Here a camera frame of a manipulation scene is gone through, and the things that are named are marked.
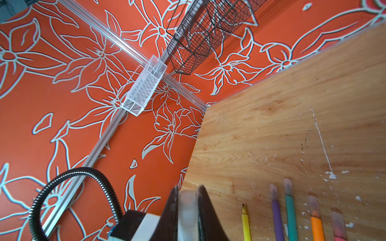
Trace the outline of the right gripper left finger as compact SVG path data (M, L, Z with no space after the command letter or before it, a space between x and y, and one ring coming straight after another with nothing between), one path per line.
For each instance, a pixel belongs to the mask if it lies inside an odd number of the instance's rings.
M150 241L177 241L179 216L179 189L175 186L169 195L163 213Z

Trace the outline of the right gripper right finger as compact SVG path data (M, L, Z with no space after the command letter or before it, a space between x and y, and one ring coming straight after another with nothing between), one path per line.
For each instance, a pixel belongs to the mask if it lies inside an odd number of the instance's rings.
M198 188L199 241L228 241L205 186Z

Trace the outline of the yellow marker pen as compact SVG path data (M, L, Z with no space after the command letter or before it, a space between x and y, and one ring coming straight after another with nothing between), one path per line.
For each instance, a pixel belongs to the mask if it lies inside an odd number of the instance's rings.
M251 233L250 233L250 227L249 227L247 208L244 203L242 204L242 227L243 227L244 241L251 241Z

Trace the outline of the purple marker pen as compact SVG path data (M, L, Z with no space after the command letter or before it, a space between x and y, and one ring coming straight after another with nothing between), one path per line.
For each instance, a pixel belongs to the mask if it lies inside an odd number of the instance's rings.
M273 213L275 240L285 241L279 202L277 200L272 200L271 205Z

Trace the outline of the green marker pen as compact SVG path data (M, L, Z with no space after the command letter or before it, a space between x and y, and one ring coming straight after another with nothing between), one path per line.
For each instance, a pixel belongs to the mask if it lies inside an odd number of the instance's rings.
M286 212L287 212L287 226L289 241L298 241L298 229L295 211L295 201L290 195L285 196Z

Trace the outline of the orange marker pen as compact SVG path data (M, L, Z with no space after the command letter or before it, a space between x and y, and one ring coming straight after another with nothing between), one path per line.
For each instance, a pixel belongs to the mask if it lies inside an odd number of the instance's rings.
M320 218L311 217L313 241L325 241L323 224Z

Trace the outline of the pink marker pen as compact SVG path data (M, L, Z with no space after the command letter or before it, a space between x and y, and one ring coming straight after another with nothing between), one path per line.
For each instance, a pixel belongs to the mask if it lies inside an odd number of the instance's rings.
M334 241L347 241L347 240L341 237L334 237Z

